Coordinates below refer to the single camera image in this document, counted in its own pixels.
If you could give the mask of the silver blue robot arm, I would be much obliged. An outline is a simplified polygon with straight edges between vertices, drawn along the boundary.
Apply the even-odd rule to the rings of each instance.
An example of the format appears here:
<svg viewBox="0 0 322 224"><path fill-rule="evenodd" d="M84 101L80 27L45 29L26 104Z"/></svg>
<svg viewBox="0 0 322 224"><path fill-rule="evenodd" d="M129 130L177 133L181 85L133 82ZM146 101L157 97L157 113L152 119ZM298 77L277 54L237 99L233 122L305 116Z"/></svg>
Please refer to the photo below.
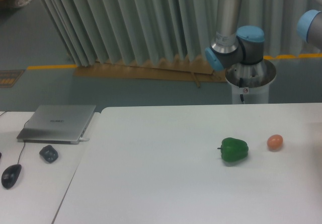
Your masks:
<svg viewBox="0 0 322 224"><path fill-rule="evenodd" d="M265 53L321 49L321 0L218 0L215 35L205 57L239 88L258 88L276 77Z"/></svg>

